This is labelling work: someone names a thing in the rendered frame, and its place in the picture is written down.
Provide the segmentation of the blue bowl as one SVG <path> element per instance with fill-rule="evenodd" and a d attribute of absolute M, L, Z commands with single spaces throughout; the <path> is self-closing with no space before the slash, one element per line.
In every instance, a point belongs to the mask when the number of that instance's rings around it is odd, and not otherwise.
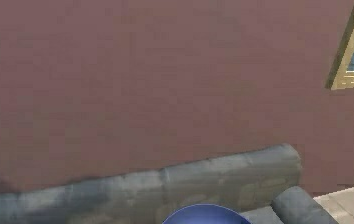
<path fill-rule="evenodd" d="M 194 204 L 171 213 L 162 224 L 251 224 L 251 222 L 223 206 Z"/>

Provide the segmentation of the grey sofa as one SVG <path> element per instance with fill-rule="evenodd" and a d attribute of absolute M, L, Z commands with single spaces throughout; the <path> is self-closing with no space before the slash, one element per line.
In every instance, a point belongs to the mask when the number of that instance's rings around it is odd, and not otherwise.
<path fill-rule="evenodd" d="M 43 190 L 0 194 L 0 224 L 162 224 L 172 212 L 216 204 L 251 224 L 338 224 L 299 185 L 289 144 Z"/>

